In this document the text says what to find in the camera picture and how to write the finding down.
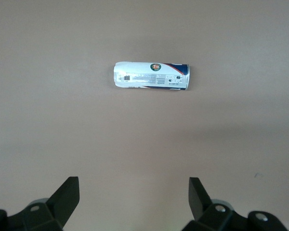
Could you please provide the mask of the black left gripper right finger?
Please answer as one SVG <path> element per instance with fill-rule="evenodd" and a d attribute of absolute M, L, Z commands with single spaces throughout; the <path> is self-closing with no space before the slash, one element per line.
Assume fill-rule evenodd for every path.
<path fill-rule="evenodd" d="M 189 178 L 188 201 L 194 219 L 185 231 L 284 231 L 273 214 L 251 211 L 247 217 L 221 202 L 213 202 L 199 178 Z"/>

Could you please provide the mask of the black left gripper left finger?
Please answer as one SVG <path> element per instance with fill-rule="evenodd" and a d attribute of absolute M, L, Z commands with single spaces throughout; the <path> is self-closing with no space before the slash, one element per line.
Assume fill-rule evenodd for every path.
<path fill-rule="evenodd" d="M 62 231 L 80 200 L 79 178 L 69 177 L 51 195 L 8 216 L 0 209 L 0 231 Z"/>

